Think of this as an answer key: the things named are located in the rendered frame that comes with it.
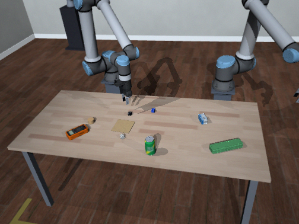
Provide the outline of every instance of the green brick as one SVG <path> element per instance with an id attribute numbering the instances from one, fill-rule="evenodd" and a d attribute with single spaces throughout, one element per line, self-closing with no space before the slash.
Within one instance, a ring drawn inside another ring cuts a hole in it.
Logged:
<path id="1" fill-rule="evenodd" d="M 220 152 L 226 152 L 238 148 L 243 147 L 243 142 L 241 139 L 236 138 L 236 139 L 230 139 L 226 140 L 223 142 L 218 142 L 218 143 L 212 143 L 209 145 L 210 151 L 215 154 L 215 153 L 220 153 Z"/>

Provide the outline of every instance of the yellow tape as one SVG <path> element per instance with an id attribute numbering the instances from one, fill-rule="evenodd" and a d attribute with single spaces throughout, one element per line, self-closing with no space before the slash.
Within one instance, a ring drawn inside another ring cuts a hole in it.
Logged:
<path id="1" fill-rule="evenodd" d="M 27 208 L 27 206 L 29 205 L 29 203 L 32 201 L 32 199 L 27 199 L 24 204 L 21 206 L 21 208 L 19 209 L 19 211 L 17 212 L 17 214 L 14 216 L 14 218 L 12 218 L 12 221 L 9 224 L 35 224 L 32 222 L 23 222 L 22 220 L 18 220 L 23 212 L 25 212 L 25 209 Z"/>

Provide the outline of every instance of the soda can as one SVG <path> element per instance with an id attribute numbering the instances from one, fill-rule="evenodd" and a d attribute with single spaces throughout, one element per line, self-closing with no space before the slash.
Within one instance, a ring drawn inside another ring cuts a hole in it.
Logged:
<path id="1" fill-rule="evenodd" d="M 155 139 L 152 136 L 148 136 L 145 138 L 145 152 L 147 155 L 155 154 Z"/>

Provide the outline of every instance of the metal table leg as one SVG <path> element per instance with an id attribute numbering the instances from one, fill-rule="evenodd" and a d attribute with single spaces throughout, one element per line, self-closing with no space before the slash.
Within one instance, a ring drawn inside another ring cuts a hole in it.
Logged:
<path id="1" fill-rule="evenodd" d="M 243 207 L 241 224 L 249 224 L 250 215 L 252 212 L 253 202 L 255 201 L 256 189 L 258 181 L 249 181 L 247 193 L 245 197 L 245 204 Z"/>
<path id="2" fill-rule="evenodd" d="M 39 166 L 36 162 L 35 157 L 33 156 L 33 153 L 31 153 L 31 152 L 22 152 L 22 153 L 23 153 L 25 160 L 30 168 L 30 171 L 34 177 L 34 180 L 36 181 L 36 184 L 39 187 L 39 190 L 44 198 L 44 201 L 46 202 L 46 205 L 48 207 L 52 206 L 54 201 L 53 201 L 50 191 L 47 187 L 47 184 L 44 181 L 43 174 L 40 172 Z"/>

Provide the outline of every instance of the small tan object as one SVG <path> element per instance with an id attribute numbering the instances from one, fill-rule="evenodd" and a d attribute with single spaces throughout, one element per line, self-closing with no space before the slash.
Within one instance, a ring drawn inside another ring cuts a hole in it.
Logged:
<path id="1" fill-rule="evenodd" d="M 87 119 L 89 124 L 94 124 L 94 117 L 90 117 Z"/>
<path id="2" fill-rule="evenodd" d="M 135 121 L 121 120 L 119 119 L 111 131 L 120 133 L 129 133 L 132 129 Z"/>

